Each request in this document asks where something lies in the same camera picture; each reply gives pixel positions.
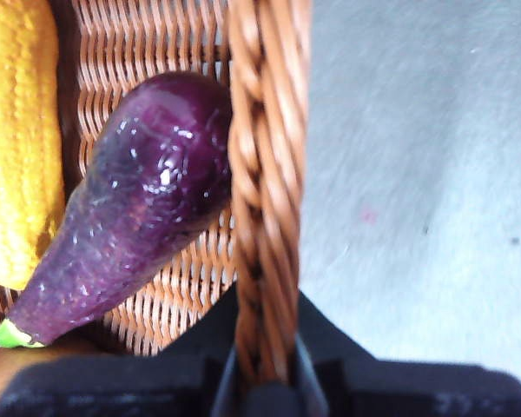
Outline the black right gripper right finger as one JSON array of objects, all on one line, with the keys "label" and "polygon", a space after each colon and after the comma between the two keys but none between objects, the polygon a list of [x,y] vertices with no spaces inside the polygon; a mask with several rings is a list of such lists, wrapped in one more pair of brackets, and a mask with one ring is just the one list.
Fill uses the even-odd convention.
[{"label": "black right gripper right finger", "polygon": [[299,330],[332,416],[521,416],[521,382],[477,365],[385,361],[305,296]]}]

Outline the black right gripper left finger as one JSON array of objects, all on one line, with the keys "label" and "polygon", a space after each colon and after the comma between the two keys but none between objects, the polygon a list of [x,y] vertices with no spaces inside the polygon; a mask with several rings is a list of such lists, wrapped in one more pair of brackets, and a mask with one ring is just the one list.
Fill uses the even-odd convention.
[{"label": "black right gripper left finger", "polygon": [[155,356],[81,355],[21,370],[0,416],[206,416],[234,341],[230,288]]}]

